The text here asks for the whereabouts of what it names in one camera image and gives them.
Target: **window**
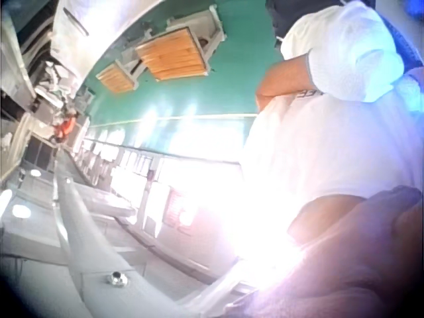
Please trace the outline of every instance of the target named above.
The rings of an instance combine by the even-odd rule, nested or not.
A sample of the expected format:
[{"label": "window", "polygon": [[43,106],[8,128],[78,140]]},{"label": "window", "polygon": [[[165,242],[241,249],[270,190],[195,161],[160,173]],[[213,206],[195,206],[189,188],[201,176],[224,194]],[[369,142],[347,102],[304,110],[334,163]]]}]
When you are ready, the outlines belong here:
[{"label": "window", "polygon": [[127,163],[127,170],[132,171],[134,169],[136,159],[137,159],[137,153],[131,152],[130,157],[128,159],[128,163]]},{"label": "window", "polygon": [[[109,133],[109,136],[106,139],[106,142],[109,144],[116,144],[118,146],[122,145],[125,139],[125,131],[123,129],[119,129],[117,131],[113,131]],[[119,153],[119,148],[114,147],[108,144],[105,144],[101,149],[100,157],[104,160],[112,162],[116,160]]]},{"label": "window", "polygon": [[124,154],[121,159],[121,163],[119,164],[121,167],[125,168],[127,166],[128,159],[130,158],[130,154],[131,154],[131,151],[128,151],[128,150],[124,151]]},{"label": "window", "polygon": [[141,204],[146,182],[145,177],[118,166],[113,170],[111,187],[120,196],[130,201],[133,207],[138,208]]},{"label": "window", "polygon": [[[107,139],[107,131],[102,131],[99,137],[99,141],[105,142],[106,139]],[[103,144],[101,144],[100,142],[96,142],[93,153],[97,156],[101,152],[102,148],[103,148]]]},{"label": "window", "polygon": [[162,221],[170,227],[177,228],[179,232],[189,235],[198,209],[193,200],[173,189]]}]

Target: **person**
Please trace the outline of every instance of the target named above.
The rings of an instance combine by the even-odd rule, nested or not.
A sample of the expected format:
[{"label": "person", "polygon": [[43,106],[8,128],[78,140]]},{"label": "person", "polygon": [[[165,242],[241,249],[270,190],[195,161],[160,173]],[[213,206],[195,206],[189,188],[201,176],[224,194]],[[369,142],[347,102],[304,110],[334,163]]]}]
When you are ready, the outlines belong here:
[{"label": "person", "polygon": [[76,124],[77,113],[71,108],[66,111],[65,119],[62,124],[54,126],[54,138],[56,142],[64,142],[73,131]]},{"label": "person", "polygon": [[[267,246],[279,254],[289,236],[306,259],[275,294],[256,292],[252,298],[260,300],[248,297],[230,306],[225,317],[386,317],[420,272],[422,227],[412,224],[422,224],[424,149],[407,102],[422,93],[417,74],[424,69],[403,74],[384,22],[359,1],[300,18],[282,50],[285,61],[267,71],[256,91],[260,113],[240,160],[247,194],[244,226],[267,235],[250,233],[244,239],[251,249]],[[422,96],[415,100],[422,103]],[[394,189],[408,190],[396,197],[390,195],[398,192]],[[410,195],[417,204],[411,226],[402,223],[402,231],[392,231],[388,225],[395,215],[413,204],[390,209]],[[383,237],[387,240],[376,241]],[[327,239],[336,248],[325,244]],[[393,241],[397,252],[391,250]],[[411,246],[415,257],[394,262]],[[393,254],[379,258],[380,250]],[[356,261],[358,272],[349,272],[354,263],[347,259]],[[362,275],[361,268],[369,272]],[[398,271],[406,274],[396,284],[379,280]],[[329,275],[344,283],[330,289]],[[312,288],[308,279],[314,276],[321,283]],[[389,297],[381,293],[384,288]],[[281,302],[273,305],[277,299]]]}]

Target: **white t-shirt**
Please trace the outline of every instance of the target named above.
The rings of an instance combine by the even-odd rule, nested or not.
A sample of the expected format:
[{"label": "white t-shirt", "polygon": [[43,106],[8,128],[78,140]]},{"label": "white t-shirt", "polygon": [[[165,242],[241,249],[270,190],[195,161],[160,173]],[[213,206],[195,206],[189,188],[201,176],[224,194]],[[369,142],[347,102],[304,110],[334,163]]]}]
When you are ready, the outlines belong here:
[{"label": "white t-shirt", "polygon": [[291,104],[276,97],[259,114],[240,164],[250,212],[286,232],[318,197],[422,191],[423,158],[423,140],[395,91],[375,103],[306,91]]}]

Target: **hand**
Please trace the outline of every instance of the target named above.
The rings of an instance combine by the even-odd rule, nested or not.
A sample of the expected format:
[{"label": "hand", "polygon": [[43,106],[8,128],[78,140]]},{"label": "hand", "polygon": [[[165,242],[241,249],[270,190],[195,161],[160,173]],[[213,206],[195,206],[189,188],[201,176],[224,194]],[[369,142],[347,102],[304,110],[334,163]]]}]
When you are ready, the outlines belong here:
[{"label": "hand", "polygon": [[224,317],[388,317],[421,275],[422,210],[416,189],[378,193],[306,246],[285,280]]},{"label": "hand", "polygon": [[374,102],[403,75],[403,61],[377,12],[353,1],[329,23],[327,42],[308,56],[312,82],[347,101]]}]

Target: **ceiling light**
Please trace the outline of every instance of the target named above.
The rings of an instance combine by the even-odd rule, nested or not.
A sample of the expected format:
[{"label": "ceiling light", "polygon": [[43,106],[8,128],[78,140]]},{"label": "ceiling light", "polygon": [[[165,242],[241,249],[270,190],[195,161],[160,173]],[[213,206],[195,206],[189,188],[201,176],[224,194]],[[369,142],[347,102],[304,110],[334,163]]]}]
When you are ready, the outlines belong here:
[{"label": "ceiling light", "polygon": [[7,189],[0,194],[0,218],[12,198],[12,190]]},{"label": "ceiling light", "polygon": [[19,219],[28,219],[31,216],[31,210],[24,205],[16,204],[13,206],[12,214]]},{"label": "ceiling light", "polygon": [[39,170],[37,170],[37,169],[32,169],[31,170],[31,175],[33,177],[40,177],[41,176],[41,172]]}]

